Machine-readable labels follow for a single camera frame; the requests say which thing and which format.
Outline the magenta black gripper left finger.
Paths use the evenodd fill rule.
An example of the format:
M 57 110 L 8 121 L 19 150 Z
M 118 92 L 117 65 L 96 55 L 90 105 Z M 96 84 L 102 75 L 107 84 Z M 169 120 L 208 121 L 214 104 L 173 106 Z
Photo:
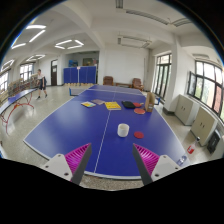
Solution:
M 79 185 L 92 154 L 91 144 L 78 147 L 66 155 L 56 154 L 42 169 Z

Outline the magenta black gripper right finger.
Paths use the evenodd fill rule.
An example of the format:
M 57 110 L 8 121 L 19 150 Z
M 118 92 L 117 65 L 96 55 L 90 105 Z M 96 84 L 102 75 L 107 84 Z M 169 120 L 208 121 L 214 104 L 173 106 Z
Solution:
M 148 185 L 181 169 L 169 156 L 159 156 L 137 144 L 133 144 L 132 154 L 144 185 Z

